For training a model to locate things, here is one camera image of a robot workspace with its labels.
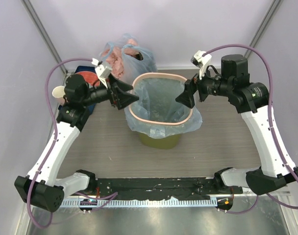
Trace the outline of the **blue plastic bag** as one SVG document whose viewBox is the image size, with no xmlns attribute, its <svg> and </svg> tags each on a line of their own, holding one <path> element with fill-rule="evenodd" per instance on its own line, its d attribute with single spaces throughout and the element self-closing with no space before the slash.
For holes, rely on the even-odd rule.
<svg viewBox="0 0 298 235">
<path fill-rule="evenodd" d="M 184 91 L 185 82 L 184 77 L 165 74 L 135 79 L 132 93 L 139 100 L 124 109 L 131 131 L 162 139 L 198 130 L 202 125 L 198 109 L 175 100 Z"/>
</svg>

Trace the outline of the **green trash bin pink rim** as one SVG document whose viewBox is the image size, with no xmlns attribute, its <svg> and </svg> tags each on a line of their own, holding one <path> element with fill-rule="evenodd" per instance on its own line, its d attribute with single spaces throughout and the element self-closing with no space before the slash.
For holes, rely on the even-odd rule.
<svg viewBox="0 0 298 235">
<path fill-rule="evenodd" d="M 138 136 L 143 145 L 151 148 L 165 149 L 165 150 L 174 148 L 178 144 L 181 138 L 180 134 L 168 136 L 162 139 L 153 139 L 143 133 L 138 133 Z"/>
</svg>

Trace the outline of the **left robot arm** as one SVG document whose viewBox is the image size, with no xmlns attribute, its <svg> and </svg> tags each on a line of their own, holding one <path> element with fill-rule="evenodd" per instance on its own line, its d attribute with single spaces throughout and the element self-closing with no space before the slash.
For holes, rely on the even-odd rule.
<svg viewBox="0 0 298 235">
<path fill-rule="evenodd" d="M 14 183 L 24 202 L 48 212 L 57 211 L 64 198 L 78 191 L 85 195 L 96 191 L 96 176 L 87 170 L 80 169 L 69 177 L 57 179 L 68 150 L 90 116 L 89 106 L 110 101 L 121 110 L 139 99 L 130 93 L 132 85 L 113 75 L 109 75 L 105 84 L 90 87 L 83 76 L 74 74 L 67 78 L 64 90 L 66 102 L 59 110 L 56 127 L 45 150 L 28 174 L 17 177 Z"/>
</svg>

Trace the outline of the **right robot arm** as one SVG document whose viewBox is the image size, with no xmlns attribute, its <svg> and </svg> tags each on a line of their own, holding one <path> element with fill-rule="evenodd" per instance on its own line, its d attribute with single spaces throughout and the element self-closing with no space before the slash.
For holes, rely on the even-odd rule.
<svg viewBox="0 0 298 235">
<path fill-rule="evenodd" d="M 188 108 L 195 106 L 195 92 L 201 102 L 209 95 L 227 97 L 246 123 L 261 165 L 252 169 L 225 168 L 215 173 L 214 189 L 227 192 L 231 186 L 251 189 L 257 195 L 278 190 L 295 179 L 288 169 L 298 176 L 298 167 L 288 155 L 281 138 L 274 142 L 272 131 L 278 133 L 273 112 L 269 112 L 269 91 L 262 83 L 250 82 L 248 60 L 240 54 L 221 58 L 221 72 L 211 76 L 210 54 L 197 51 L 191 62 L 199 72 L 184 83 L 184 91 L 175 99 Z"/>
</svg>

